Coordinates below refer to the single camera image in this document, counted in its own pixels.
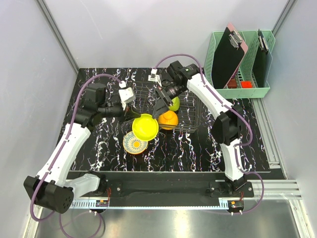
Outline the yellow bowl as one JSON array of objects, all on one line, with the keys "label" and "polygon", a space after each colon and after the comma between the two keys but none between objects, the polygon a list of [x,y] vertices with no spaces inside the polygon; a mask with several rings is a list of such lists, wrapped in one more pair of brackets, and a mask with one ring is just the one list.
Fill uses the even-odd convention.
[{"label": "yellow bowl", "polygon": [[132,131],[134,135],[142,141],[153,140],[159,132],[158,121],[152,118],[150,114],[141,114],[132,122]]}]

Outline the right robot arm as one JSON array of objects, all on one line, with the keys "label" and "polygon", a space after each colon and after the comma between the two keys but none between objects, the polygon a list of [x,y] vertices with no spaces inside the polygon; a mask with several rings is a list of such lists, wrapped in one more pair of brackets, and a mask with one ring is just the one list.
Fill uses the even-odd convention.
[{"label": "right robot arm", "polygon": [[195,64],[183,66],[179,61],[175,61],[168,66],[167,73],[171,77],[171,83],[156,89],[157,101],[152,117],[158,119],[166,113],[172,104],[172,99],[183,92],[194,93],[215,120],[211,135],[220,145],[225,162],[225,181],[221,184],[220,190],[229,196],[237,196],[246,184],[239,146],[240,136],[244,130],[242,108],[222,97]]}]

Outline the white green bowl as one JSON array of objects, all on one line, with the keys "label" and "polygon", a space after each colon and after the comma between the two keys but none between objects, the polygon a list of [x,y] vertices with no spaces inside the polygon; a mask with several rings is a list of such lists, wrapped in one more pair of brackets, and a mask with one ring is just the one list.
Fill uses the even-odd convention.
[{"label": "white green bowl", "polygon": [[171,106],[169,106],[169,109],[171,110],[171,111],[177,111],[177,110],[179,110],[179,107],[180,107],[180,99],[179,99],[179,97],[175,97],[175,98],[173,98],[172,99],[172,105]]}]

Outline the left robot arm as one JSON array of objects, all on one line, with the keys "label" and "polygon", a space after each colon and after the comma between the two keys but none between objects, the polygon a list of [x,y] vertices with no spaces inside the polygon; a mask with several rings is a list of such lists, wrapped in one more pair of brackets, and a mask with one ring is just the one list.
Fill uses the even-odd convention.
[{"label": "left robot arm", "polygon": [[85,172],[67,181],[70,167],[85,141],[103,118],[118,118],[120,122],[140,117],[132,108],[136,99],[133,89],[120,86],[118,94],[106,100],[106,86],[93,83],[86,88],[81,106],[74,112],[74,119],[65,127],[64,134],[47,163],[36,176],[27,176],[23,186],[32,205],[38,205],[63,214],[73,200],[92,192],[102,196],[107,190],[105,175]]}]

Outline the green striped bowl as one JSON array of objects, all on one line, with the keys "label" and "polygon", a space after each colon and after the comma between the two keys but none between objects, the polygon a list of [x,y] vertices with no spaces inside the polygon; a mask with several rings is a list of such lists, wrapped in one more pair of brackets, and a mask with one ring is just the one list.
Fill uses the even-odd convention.
[{"label": "green striped bowl", "polygon": [[137,155],[147,149],[148,142],[138,139],[134,133],[130,131],[123,137],[123,147],[126,152]]}]

